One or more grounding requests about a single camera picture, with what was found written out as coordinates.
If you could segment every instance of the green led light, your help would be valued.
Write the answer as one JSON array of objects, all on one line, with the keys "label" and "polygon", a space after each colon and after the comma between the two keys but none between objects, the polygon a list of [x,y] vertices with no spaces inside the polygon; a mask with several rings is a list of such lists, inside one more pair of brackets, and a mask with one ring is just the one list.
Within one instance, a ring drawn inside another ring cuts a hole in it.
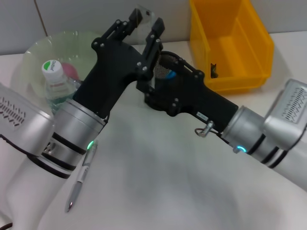
[{"label": "green led light", "polygon": [[94,141],[92,140],[91,143],[88,144],[87,150],[89,150],[93,144],[94,144]]}]

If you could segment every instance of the blue led light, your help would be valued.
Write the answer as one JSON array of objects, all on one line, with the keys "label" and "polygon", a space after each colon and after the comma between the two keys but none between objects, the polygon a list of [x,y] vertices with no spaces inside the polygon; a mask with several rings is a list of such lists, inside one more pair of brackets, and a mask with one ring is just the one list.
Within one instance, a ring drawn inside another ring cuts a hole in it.
[{"label": "blue led light", "polygon": [[239,150],[242,150],[243,152],[247,152],[246,149],[244,147],[242,147],[242,146],[238,145],[236,148],[239,149]]}]

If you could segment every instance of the white table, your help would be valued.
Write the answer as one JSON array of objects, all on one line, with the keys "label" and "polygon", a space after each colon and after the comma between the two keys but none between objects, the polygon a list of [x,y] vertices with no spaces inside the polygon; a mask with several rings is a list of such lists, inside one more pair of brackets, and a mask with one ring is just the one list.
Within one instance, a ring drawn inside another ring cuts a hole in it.
[{"label": "white table", "polygon": [[[254,92],[228,96],[265,115],[289,78],[307,82],[307,32],[272,34],[272,77]],[[192,63],[187,42],[164,44]],[[0,81],[16,84],[22,55],[0,57]],[[76,179],[67,180],[40,230],[306,230],[307,193],[252,157],[234,154],[214,135],[199,138],[202,122],[149,109],[131,84],[98,137],[100,145],[70,213],[64,206]],[[0,209],[7,182],[24,155],[0,141]]]}]

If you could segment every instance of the plastic bottle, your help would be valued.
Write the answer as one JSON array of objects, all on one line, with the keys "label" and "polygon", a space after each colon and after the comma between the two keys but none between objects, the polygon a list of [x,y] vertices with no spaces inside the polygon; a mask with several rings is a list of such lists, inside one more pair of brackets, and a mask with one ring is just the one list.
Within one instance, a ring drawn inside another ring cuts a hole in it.
[{"label": "plastic bottle", "polygon": [[59,61],[49,60],[42,66],[43,75],[46,79],[45,97],[55,114],[67,99],[72,99],[77,88],[63,71]]}]

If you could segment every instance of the ventilation slots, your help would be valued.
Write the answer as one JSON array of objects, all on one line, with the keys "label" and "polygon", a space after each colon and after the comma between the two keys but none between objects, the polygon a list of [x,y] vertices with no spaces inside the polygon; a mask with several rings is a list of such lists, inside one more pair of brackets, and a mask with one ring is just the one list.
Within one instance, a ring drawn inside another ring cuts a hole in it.
[{"label": "ventilation slots", "polygon": [[283,110],[282,117],[292,123],[297,123],[306,103],[307,92],[303,88],[296,88]]},{"label": "ventilation slots", "polygon": [[4,97],[0,97],[0,120],[7,121],[13,128],[18,128],[24,122],[25,112],[10,103]]}]

